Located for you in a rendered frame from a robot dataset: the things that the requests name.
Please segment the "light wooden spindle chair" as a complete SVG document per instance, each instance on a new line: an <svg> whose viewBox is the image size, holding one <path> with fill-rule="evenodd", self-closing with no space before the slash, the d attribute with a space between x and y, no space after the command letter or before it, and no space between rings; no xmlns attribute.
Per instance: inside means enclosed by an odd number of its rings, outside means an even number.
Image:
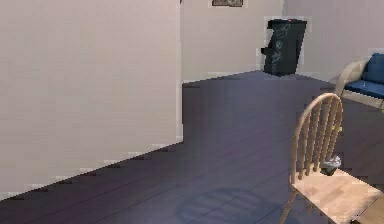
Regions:
<svg viewBox="0 0 384 224"><path fill-rule="evenodd" d="M279 224L285 224L295 198L300 195L310 208L328 218L329 224L351 224L384 192L338 168L332 176L320 164L334 156L342 124L339 96L324 93L303 111L292 139L288 186L291 196Z"/></svg>

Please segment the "black arcade cabinet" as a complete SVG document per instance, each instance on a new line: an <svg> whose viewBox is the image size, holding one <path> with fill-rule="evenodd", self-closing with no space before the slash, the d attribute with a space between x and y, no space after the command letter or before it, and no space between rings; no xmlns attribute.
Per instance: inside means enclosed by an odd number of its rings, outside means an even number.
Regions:
<svg viewBox="0 0 384 224"><path fill-rule="evenodd" d="M307 22L299 19L272 19L267 28L273 31L268 45L261 49L265 56L265 73L275 76L295 74Z"/></svg>

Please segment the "small grey crumpled object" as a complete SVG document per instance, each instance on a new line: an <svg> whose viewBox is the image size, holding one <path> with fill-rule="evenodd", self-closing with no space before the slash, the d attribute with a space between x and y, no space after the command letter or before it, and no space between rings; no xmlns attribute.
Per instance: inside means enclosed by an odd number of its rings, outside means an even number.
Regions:
<svg viewBox="0 0 384 224"><path fill-rule="evenodd" d="M320 164L321 172L327 176L332 176L340 166L341 158L339 156L334 156Z"/></svg>

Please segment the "light wooden table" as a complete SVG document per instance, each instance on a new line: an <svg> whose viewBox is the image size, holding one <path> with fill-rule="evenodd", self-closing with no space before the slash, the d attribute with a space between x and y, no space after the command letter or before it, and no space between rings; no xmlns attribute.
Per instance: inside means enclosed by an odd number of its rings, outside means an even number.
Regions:
<svg viewBox="0 0 384 224"><path fill-rule="evenodd" d="M376 199L351 224L384 224L384 196Z"/></svg>

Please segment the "framed wall picture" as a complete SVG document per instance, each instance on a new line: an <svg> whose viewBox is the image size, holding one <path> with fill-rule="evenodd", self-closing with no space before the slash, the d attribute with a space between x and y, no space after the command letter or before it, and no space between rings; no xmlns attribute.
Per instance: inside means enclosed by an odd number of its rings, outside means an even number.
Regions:
<svg viewBox="0 0 384 224"><path fill-rule="evenodd" d="M242 7L243 0L212 0L212 6Z"/></svg>

